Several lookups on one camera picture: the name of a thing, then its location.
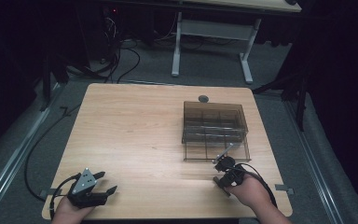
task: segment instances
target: gray carpet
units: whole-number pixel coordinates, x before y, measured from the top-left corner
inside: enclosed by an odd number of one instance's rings
[[[129,41],[127,47],[134,45]],[[278,73],[282,60],[290,47],[272,48],[270,45],[255,45],[249,64],[255,83],[251,86],[244,82],[239,63],[238,48],[241,42],[234,42],[223,47],[204,44],[198,49],[197,44],[184,45],[182,51],[181,75],[171,77],[172,46],[155,45],[150,48],[139,44],[136,50],[141,62],[133,71],[123,77],[123,82],[147,81],[178,85],[248,87],[254,89],[273,80]],[[120,74],[136,64],[136,55],[123,49],[120,65],[113,76],[117,80]],[[57,119],[62,117],[61,106],[74,108],[81,103],[87,86],[92,82],[101,82],[88,77],[71,76],[57,100],[50,106],[50,113],[41,125],[32,145]],[[33,105],[23,113],[0,140],[0,173],[9,160],[14,149],[21,143],[24,135],[33,125],[42,105],[41,94]],[[280,168],[283,182],[294,190],[289,195],[294,213],[290,219],[295,223],[330,223],[318,190],[305,161],[302,145],[297,137],[296,127],[291,122],[285,104],[274,91],[255,96],[268,139]],[[310,98],[307,99],[305,113],[305,132],[315,158],[319,162],[328,180],[337,207],[345,223],[358,223],[358,199],[345,176],[324,131],[313,110]],[[76,119],[76,112],[65,117],[43,138],[34,149],[29,162],[29,181],[34,191],[48,189],[57,170],[65,144]],[[7,192],[0,202],[0,223],[49,223],[41,217],[43,203],[27,191],[23,179],[23,165],[14,176]],[[257,223],[251,218],[240,219],[240,223]]]

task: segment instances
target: transparent plastic box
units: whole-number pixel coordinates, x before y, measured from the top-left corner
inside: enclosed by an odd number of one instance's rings
[[[228,154],[249,161],[248,127],[242,105],[185,102],[182,143],[184,160],[210,161],[233,144]]]

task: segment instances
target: table top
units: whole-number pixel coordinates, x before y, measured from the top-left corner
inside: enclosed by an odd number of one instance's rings
[[[248,163],[271,187],[280,210],[291,216],[286,192],[274,188],[282,178],[255,98],[246,88],[89,85],[52,188],[87,167],[93,174],[106,172],[93,192],[117,185],[106,205],[87,219],[255,217],[215,185],[213,177],[223,174],[210,161],[184,161],[184,101],[197,102],[200,95],[211,103],[242,105],[249,130]],[[49,200],[42,211],[46,219]]]
[[[223,5],[226,7],[247,7],[283,12],[301,11],[301,7],[298,4],[291,6],[284,0],[184,0],[184,2]]]

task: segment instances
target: person's left hand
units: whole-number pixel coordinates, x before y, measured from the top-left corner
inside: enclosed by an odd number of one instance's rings
[[[78,224],[95,207],[78,208],[73,206],[67,197],[63,197],[58,204],[52,224]]]

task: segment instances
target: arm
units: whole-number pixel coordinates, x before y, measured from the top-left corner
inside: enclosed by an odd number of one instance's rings
[[[63,197],[58,204],[52,224],[79,224],[94,207],[78,208],[71,204],[67,197]]]
[[[227,187],[238,200],[249,206],[262,224],[290,224],[290,220],[276,208],[269,199],[269,194],[260,182],[251,175],[245,175],[241,185]]]

